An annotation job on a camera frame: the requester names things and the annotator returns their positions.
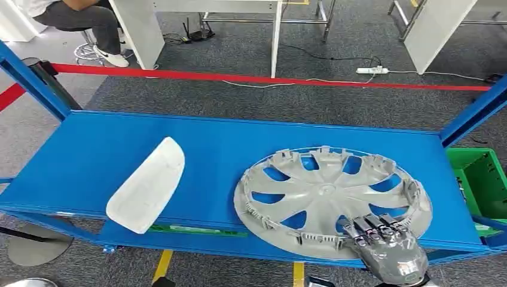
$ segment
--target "robotic hand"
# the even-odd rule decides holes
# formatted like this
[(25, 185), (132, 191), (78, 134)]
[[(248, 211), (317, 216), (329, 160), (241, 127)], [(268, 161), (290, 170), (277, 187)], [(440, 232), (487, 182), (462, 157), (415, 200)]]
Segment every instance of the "robotic hand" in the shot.
[(426, 274), (428, 259), (417, 238), (390, 215), (369, 214), (340, 224), (352, 238), (352, 249), (384, 282), (379, 286), (437, 286)]

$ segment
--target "person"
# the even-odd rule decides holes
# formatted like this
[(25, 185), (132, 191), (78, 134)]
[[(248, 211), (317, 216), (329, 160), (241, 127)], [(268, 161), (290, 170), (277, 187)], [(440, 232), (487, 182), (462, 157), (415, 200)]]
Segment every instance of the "person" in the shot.
[(88, 28), (97, 44), (93, 50), (106, 61), (126, 67), (121, 45), (128, 48), (121, 26), (108, 0), (22, 0), (21, 6), (35, 21), (58, 28)]

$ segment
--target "red stripe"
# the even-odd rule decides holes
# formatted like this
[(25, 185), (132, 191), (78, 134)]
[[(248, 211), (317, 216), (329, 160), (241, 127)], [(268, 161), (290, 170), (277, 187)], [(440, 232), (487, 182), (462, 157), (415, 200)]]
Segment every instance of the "red stripe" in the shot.
[(69, 64), (53, 64), (53, 67), (62, 73), (109, 75), (124, 77), (156, 77), (180, 80), (201, 81), (229, 81), (241, 83), (263, 84), (297, 84), (304, 86), (338, 86), (338, 87), (370, 87), (370, 88), (408, 88), (422, 90), (451, 90), (451, 91), (487, 91), (487, 86), (431, 86), (431, 85), (406, 85), (406, 84), (377, 84), (377, 83), (328, 83), (321, 81), (307, 81), (290, 78), (269, 78), (244, 75), (211, 74), (197, 72), (178, 72), (171, 70), (142, 70), (132, 68), (108, 68), (97, 66), (79, 66)]
[(12, 104), (18, 97), (25, 93), (22, 86), (15, 83), (0, 94), (0, 112)]

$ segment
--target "blue metal shelf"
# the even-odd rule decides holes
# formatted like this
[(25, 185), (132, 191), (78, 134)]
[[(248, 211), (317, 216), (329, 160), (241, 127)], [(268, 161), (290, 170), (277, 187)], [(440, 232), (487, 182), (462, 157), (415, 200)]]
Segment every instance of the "blue metal shelf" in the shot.
[[(253, 235), (244, 239), (172, 233), (138, 235), (111, 222), (105, 214), (106, 204), (117, 188), (163, 137), (171, 136), (183, 148), (187, 163), (178, 189), (157, 222), (246, 231), (233, 208), (234, 187), (243, 171), (280, 149), (330, 145), (394, 159), (422, 182), (433, 203), (433, 221), (420, 242), (440, 249), (429, 254), (431, 263), (507, 251), (507, 233), (478, 237), (444, 152), (507, 104), (507, 77), (435, 133), (71, 111), (1, 42), (0, 67), (62, 121), (18, 176), (0, 178), (0, 182), (10, 184), (0, 194), (0, 210), (22, 220), (98, 245), (362, 267), (356, 260), (301, 257)], [(99, 218), (106, 224), (100, 234), (91, 234), (46, 215)]]
[(438, 134), (412, 130), (74, 111), (0, 195), (0, 209), (106, 218), (109, 198), (165, 136), (187, 163), (159, 222), (245, 229), (232, 201), (245, 169), (280, 149), (330, 145), (385, 155), (423, 183), (434, 215), (426, 246), (486, 248)]

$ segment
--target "yellow floor marking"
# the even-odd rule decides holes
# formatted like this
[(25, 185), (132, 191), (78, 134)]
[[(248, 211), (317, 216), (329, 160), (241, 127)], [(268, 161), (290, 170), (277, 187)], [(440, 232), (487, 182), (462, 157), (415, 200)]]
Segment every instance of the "yellow floor marking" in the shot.
[(288, 2), (284, 2), (284, 4), (289, 4), (289, 5), (310, 5), (310, 0), (303, 0), (302, 2), (288, 1)]
[(155, 270), (155, 275), (153, 275), (153, 283), (160, 277), (166, 277), (167, 269), (169, 269), (169, 263), (171, 262), (172, 256), (172, 250), (166, 249), (162, 252), (162, 256), (160, 256), (160, 261), (158, 262), (157, 269)]
[(294, 278), (293, 286), (294, 287), (304, 287), (304, 263), (303, 262), (294, 262), (292, 275)]

